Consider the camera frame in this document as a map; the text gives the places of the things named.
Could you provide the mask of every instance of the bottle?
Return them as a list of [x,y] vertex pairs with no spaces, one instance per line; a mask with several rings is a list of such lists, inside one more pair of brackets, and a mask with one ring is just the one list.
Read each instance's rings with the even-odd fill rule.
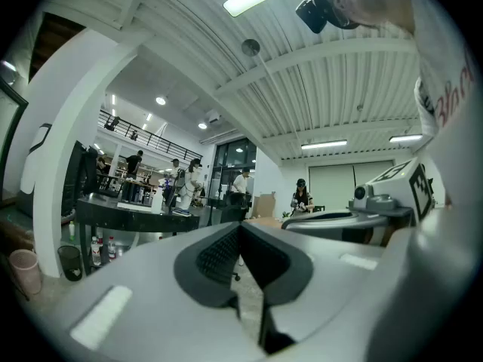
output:
[[109,243],[107,244],[107,250],[109,252],[109,261],[111,262],[115,259],[114,236],[109,236]]
[[104,245],[103,243],[103,229],[98,228],[97,229],[97,243],[99,244],[100,247]]
[[94,265],[100,265],[100,247],[99,244],[97,243],[96,238],[92,238],[92,243],[91,243],[91,250],[92,250],[92,261]]
[[69,224],[69,239],[71,241],[75,240],[75,225],[73,221],[71,221]]
[[163,206],[163,189],[161,187],[162,179],[159,180],[159,186],[156,190],[156,194],[152,198],[151,213],[160,214]]

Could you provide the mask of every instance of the ceiling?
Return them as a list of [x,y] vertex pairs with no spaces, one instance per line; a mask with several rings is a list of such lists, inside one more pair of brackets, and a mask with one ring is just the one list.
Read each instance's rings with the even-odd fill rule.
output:
[[[389,143],[420,132],[413,95],[419,61],[409,35],[389,24],[348,31],[328,24],[316,35],[295,14],[302,0],[268,0],[236,18],[225,1],[48,0],[45,9],[70,17],[80,11],[83,24],[118,40],[127,29],[153,32],[109,89],[184,130],[215,109],[226,128],[279,164],[415,147]],[[260,43],[258,57],[243,54],[247,38]],[[158,95],[169,99],[166,106],[155,103]],[[349,142],[300,148],[337,139]]]
[[[148,61],[145,57],[133,59],[112,81],[107,91],[135,103],[145,110],[146,115],[151,112],[200,140],[233,129],[223,119],[210,124],[208,129],[200,129],[200,123],[209,124],[207,113],[212,110],[209,104],[201,101],[186,86],[172,78],[162,66]],[[157,104],[157,97],[164,98],[166,104]],[[121,114],[119,116],[135,123]]]
[[160,131],[166,121],[157,115],[151,115],[149,121],[147,121],[149,111],[142,109],[141,107],[128,102],[119,95],[115,95],[115,105],[112,104],[112,94],[114,91],[106,92],[102,109],[109,114],[112,114],[112,110],[115,110],[115,114],[121,119],[135,124],[138,127],[143,127],[146,124],[146,131],[156,134]]

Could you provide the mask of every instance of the camera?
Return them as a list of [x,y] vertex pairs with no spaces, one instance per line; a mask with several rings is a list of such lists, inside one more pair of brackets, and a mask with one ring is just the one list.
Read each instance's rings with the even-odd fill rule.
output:
[[314,33],[320,33],[327,22],[341,29],[354,29],[359,25],[334,7],[334,0],[304,0],[295,13]]

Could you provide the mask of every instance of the garage door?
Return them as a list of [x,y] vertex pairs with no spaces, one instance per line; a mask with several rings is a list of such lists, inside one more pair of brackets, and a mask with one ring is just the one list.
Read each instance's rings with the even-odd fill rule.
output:
[[325,210],[344,209],[354,197],[352,165],[311,167],[309,175],[314,204],[325,205]]
[[344,209],[354,198],[356,185],[365,184],[392,167],[392,161],[309,168],[309,191],[315,205]]

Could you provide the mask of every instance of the woman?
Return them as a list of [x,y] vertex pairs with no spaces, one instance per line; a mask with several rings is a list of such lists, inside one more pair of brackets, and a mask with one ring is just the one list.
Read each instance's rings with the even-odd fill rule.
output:
[[313,198],[307,192],[305,180],[303,178],[299,179],[297,181],[297,190],[292,196],[291,207],[294,209],[292,216],[302,216],[305,213],[311,213],[314,206]]
[[198,176],[199,176],[199,159],[195,158],[189,164],[184,175],[184,187],[180,190],[181,202],[180,209],[187,210],[191,204],[191,200],[195,195],[198,188]]

